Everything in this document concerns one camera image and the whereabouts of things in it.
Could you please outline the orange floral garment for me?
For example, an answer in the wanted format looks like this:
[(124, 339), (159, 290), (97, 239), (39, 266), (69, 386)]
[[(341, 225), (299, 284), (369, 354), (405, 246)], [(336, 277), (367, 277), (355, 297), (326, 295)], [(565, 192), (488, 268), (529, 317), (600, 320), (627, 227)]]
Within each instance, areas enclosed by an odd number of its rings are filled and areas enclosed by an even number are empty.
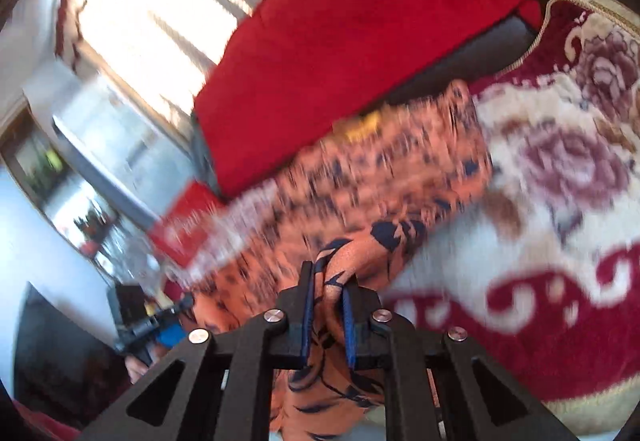
[(468, 86), (385, 109), (378, 127), (330, 135), (274, 179), (277, 193), (243, 249), (191, 284), (195, 320), (242, 326), (314, 264), (309, 364), (274, 381), (270, 428), (285, 440), (331, 440), (383, 401), (372, 371), (346, 362), (338, 302), (349, 279), (379, 291), (428, 233), (483, 195), (492, 169)]

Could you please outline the wooden display shelf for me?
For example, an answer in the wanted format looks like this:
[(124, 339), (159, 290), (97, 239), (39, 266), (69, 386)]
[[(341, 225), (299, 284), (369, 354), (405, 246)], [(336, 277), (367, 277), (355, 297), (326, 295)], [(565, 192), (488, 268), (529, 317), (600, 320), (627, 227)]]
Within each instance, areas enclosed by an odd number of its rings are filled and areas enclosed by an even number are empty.
[(29, 107), (1, 131), (1, 161), (40, 216), (107, 283), (134, 283), (125, 255), (139, 227), (63, 157)]

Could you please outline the white standing air conditioner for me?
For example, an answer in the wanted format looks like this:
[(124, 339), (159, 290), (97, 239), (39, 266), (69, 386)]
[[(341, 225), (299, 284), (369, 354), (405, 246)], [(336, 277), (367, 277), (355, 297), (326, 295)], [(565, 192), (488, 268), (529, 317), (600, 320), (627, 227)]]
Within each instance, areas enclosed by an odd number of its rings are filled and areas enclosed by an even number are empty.
[(194, 180), (186, 151), (103, 75), (82, 80), (48, 60), (22, 89), (63, 158), (140, 229), (162, 219)]

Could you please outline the red gift box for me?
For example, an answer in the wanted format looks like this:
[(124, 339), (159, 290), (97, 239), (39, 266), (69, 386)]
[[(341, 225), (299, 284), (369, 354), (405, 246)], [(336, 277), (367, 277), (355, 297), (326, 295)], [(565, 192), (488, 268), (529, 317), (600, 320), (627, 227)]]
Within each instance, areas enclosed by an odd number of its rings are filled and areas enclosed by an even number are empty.
[(213, 217), (222, 207), (224, 204), (207, 186), (192, 181), (151, 227), (149, 239), (184, 270), (206, 241)]

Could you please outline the red throw blanket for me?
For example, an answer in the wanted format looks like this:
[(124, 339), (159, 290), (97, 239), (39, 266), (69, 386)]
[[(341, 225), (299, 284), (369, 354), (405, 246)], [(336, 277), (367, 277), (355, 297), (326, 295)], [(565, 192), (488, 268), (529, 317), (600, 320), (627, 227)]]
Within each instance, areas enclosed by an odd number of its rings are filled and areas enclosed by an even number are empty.
[(232, 197), (530, 0), (262, 0), (192, 110), (198, 181)]

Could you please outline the floral plush seat cover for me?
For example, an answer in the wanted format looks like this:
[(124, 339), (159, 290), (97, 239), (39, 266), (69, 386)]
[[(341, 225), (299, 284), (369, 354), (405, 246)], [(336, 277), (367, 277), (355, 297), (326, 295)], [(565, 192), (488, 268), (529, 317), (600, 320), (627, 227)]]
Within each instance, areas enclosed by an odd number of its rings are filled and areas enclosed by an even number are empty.
[(464, 328), (578, 435), (639, 400), (639, 17), (550, 0), (515, 64), (474, 84), (494, 177), (385, 291)]

